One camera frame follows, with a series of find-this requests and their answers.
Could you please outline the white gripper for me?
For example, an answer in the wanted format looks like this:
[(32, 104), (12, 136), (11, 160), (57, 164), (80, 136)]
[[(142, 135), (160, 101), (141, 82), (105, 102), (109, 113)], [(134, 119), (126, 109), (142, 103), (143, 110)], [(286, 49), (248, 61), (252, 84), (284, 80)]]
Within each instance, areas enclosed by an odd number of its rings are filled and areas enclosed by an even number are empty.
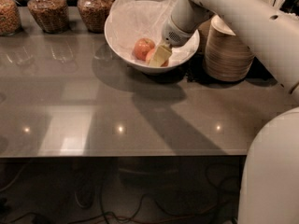
[(155, 48), (154, 54), (151, 58), (151, 65), (160, 66), (165, 61), (169, 60), (172, 55), (172, 47), (184, 46), (193, 36), (198, 28), (196, 23), (183, 23), (177, 25), (171, 17), (169, 17), (163, 25), (161, 35), (165, 43), (158, 45)]

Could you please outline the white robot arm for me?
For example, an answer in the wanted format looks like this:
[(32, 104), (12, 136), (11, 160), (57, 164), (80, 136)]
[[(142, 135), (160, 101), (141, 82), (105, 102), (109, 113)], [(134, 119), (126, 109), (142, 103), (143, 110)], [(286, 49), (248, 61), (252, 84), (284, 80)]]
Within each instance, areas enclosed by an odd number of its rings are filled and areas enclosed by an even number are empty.
[[(158, 66), (182, 47), (214, 12), (298, 98), (299, 22), (261, 0), (178, 0), (150, 59)], [(240, 189), (237, 224), (299, 224), (299, 112), (269, 121), (250, 145)]]

